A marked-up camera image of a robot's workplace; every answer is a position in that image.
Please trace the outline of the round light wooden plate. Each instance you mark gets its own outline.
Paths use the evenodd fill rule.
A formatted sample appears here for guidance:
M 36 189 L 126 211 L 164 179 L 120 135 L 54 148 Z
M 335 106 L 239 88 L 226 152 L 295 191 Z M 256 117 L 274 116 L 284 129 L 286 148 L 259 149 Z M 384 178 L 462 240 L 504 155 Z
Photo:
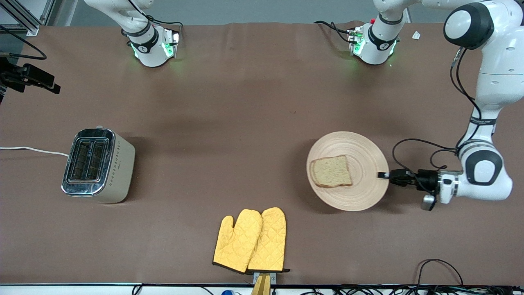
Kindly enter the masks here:
M 352 186 L 318 187 L 309 174 L 315 159 L 345 155 Z M 376 205 L 385 195 L 389 182 L 378 172 L 388 172 L 388 162 L 380 148 L 367 137 L 354 132 L 333 132 L 318 139 L 309 150 L 307 179 L 316 196 L 329 206 L 343 211 L 363 211 Z

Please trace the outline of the slice of brown-crusted bread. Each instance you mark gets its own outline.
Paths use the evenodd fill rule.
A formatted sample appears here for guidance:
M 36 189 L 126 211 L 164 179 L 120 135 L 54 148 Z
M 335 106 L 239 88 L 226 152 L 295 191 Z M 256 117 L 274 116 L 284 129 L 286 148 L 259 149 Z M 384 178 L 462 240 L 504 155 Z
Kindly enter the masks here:
M 318 187 L 352 186 L 352 176 L 345 155 L 313 160 L 309 165 L 309 174 Z

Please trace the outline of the beige and chrome toaster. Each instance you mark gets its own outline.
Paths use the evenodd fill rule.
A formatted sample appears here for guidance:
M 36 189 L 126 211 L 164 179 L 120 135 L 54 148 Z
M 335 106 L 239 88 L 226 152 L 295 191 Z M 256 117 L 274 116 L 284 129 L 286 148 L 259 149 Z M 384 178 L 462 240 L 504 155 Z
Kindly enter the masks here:
M 129 193 L 136 150 L 111 129 L 78 132 L 61 183 L 62 192 L 101 204 L 123 202 Z

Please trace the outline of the yellow quilted oven mitt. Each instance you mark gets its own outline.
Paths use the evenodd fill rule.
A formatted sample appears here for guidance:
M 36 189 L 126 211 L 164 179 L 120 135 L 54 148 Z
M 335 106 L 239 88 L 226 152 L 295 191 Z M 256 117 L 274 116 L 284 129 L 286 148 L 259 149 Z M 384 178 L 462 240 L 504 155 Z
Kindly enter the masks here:
M 260 212 L 244 209 L 235 219 L 225 216 L 221 221 L 212 264 L 237 273 L 247 271 L 262 230 Z
M 287 223 L 282 209 L 273 207 L 262 213 L 262 229 L 247 270 L 250 272 L 286 273 L 285 260 Z

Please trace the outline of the aluminium profile frame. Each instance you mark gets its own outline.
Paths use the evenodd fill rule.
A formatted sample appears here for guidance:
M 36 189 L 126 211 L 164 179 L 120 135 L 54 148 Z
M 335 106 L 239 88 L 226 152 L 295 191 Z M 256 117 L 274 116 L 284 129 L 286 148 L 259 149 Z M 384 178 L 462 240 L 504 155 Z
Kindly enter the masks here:
M 56 0 L 0 0 L 0 25 L 12 31 L 37 36 L 49 23 Z

